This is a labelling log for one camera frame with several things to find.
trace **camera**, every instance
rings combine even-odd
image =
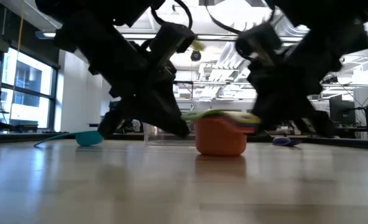
[[[199,60],[201,60],[201,52],[199,50],[194,50],[192,51],[192,54],[191,54],[191,61],[193,62],[198,62]]]

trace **orange cup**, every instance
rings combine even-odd
[[[224,118],[194,120],[196,149],[205,156],[239,156],[246,149],[246,134]]]

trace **teal spoon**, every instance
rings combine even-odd
[[[104,137],[102,137],[102,135],[100,135],[98,131],[83,131],[80,133],[67,133],[67,134],[60,134],[58,136],[53,136],[36,143],[34,147],[37,147],[39,144],[42,144],[47,141],[65,139],[67,136],[75,136],[76,142],[80,146],[92,146],[95,144],[100,144],[102,143],[102,141],[104,141]]]

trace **wooden floor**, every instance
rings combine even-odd
[[[190,147],[72,140],[0,145],[0,224],[368,223],[368,151],[249,144]]]

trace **purple object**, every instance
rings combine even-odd
[[[288,146],[293,147],[300,144],[300,140],[290,140],[288,137],[276,137],[272,140],[272,144],[276,146]]]

